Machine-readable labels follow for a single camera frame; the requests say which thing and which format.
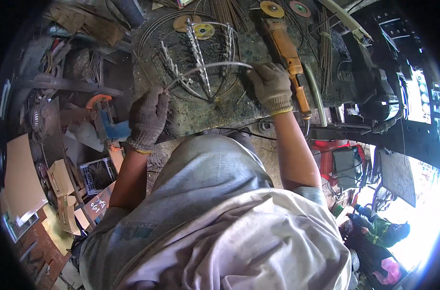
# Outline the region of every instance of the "white plastic crate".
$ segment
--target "white plastic crate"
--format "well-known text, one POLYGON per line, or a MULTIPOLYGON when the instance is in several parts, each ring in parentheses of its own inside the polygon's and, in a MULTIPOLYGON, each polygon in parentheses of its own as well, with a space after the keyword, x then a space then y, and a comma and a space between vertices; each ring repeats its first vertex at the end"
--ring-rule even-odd
POLYGON ((106 166, 111 183, 114 182, 116 179, 116 171, 110 158, 103 158, 80 165, 81 175, 83 177, 88 195, 98 194, 103 189, 96 188, 96 182, 93 179, 93 175, 90 170, 90 165, 98 162, 101 162, 103 166, 106 166))

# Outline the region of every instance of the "cutting disc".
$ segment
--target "cutting disc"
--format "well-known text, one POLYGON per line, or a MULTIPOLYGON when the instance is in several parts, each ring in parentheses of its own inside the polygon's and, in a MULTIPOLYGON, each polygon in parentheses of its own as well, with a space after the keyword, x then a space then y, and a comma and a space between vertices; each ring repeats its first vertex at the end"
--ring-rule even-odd
POLYGON ((310 15, 312 15, 310 9, 298 1, 289 2, 289 6, 291 6, 291 9, 294 10, 294 12, 302 17, 310 17, 310 15))
POLYGON ((260 8, 263 12, 265 12, 265 14, 271 17, 281 18, 284 16, 284 10, 275 2, 262 1, 262 3, 260 3, 260 8))
POLYGON ((208 24, 208 23, 194 24, 193 28, 194 28, 194 32, 196 33, 196 37, 199 40, 207 40, 215 34, 215 28, 213 28, 212 24, 208 24))
POLYGON ((188 18, 191 23, 202 22, 202 19, 198 15, 181 15, 173 21, 173 29, 182 33, 188 32, 186 29, 186 21, 188 18))

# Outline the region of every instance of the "steel rod bundle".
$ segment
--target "steel rod bundle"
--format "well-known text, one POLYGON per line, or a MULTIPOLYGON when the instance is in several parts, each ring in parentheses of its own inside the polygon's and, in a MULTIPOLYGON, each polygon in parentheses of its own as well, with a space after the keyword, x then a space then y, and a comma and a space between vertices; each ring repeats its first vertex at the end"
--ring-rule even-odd
POLYGON ((331 28, 328 21, 328 14, 325 7, 319 13, 320 23, 318 29, 321 36, 320 43, 320 66, 321 66, 321 93, 326 94, 333 77, 333 49, 331 41, 331 28))
POLYGON ((247 31, 246 19, 238 0, 210 0, 212 16, 221 23, 230 24, 236 30, 247 31))

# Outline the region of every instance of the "work glove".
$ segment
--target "work glove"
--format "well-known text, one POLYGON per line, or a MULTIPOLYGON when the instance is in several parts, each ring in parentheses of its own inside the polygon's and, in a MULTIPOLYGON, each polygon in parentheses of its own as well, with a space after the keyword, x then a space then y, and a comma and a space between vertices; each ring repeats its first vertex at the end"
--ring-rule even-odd
POLYGON ((254 85, 258 101, 270 116, 292 111, 289 99, 292 96, 291 81, 288 72, 273 63, 253 65, 247 76, 254 85))
POLYGON ((169 97, 163 88, 152 87, 130 109, 131 135, 127 143, 141 154, 151 154, 165 127, 169 97))

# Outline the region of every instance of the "cardboard box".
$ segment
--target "cardboard box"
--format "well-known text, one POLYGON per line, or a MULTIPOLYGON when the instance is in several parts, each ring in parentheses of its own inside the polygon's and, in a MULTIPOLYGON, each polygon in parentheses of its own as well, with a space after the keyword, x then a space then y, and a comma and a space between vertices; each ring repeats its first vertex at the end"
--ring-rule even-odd
POLYGON ((70 195, 75 191, 63 159, 55 161, 47 175, 57 197, 70 195))
POLYGON ((80 229, 75 222, 75 203, 77 199, 73 195, 65 195, 57 198, 57 206, 59 207, 60 228, 63 231, 80 235, 80 229))
POLYGON ((21 226, 47 204, 31 157, 28 134, 7 143, 7 166, 3 195, 11 217, 21 226))

